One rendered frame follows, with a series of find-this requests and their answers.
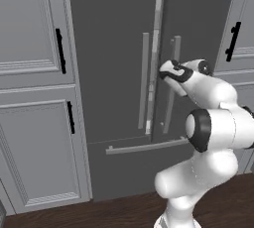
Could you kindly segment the grey panelled cupboard door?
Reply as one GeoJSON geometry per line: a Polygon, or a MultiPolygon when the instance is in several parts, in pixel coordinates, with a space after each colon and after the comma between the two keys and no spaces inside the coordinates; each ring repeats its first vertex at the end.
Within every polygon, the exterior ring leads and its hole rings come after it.
{"type": "Polygon", "coordinates": [[[73,84],[0,91],[0,178],[17,213],[90,199],[73,84]]]}
{"type": "Polygon", "coordinates": [[[65,0],[0,0],[0,89],[72,82],[65,0]],[[66,74],[56,28],[63,37],[66,74]]]}
{"type": "Polygon", "coordinates": [[[254,69],[254,0],[231,0],[214,71],[243,69],[254,69]],[[226,50],[233,38],[231,30],[237,22],[241,26],[231,60],[227,61],[226,50]]]}
{"type": "MultiPolygon", "coordinates": [[[[254,112],[254,85],[236,86],[238,93],[238,104],[247,106],[254,112]]],[[[238,161],[238,174],[245,173],[246,167],[252,156],[253,150],[234,150],[234,154],[238,161]]]]}

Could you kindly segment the dark grey fridge drawer front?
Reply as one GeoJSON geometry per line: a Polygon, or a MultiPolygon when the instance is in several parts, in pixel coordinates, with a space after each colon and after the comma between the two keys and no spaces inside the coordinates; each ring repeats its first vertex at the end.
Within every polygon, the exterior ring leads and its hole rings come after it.
{"type": "Polygon", "coordinates": [[[87,146],[92,198],[95,202],[153,192],[157,172],[188,160],[193,147],[184,145],[137,153],[107,155],[105,150],[151,143],[147,136],[91,143],[87,146]]]}

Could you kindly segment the dark grey fridge door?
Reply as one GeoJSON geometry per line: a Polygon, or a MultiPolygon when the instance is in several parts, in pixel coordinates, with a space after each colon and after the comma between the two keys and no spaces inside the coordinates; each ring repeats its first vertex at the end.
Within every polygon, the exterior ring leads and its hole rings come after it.
{"type": "Polygon", "coordinates": [[[149,64],[156,0],[70,0],[86,141],[142,137],[138,129],[142,34],[149,64]]]}
{"type": "MultiPolygon", "coordinates": [[[[172,39],[181,38],[180,62],[204,58],[216,63],[231,0],[164,0],[159,62],[172,57],[172,39]]],[[[153,118],[154,143],[177,140],[185,134],[186,116],[195,105],[157,80],[153,118]]]]}

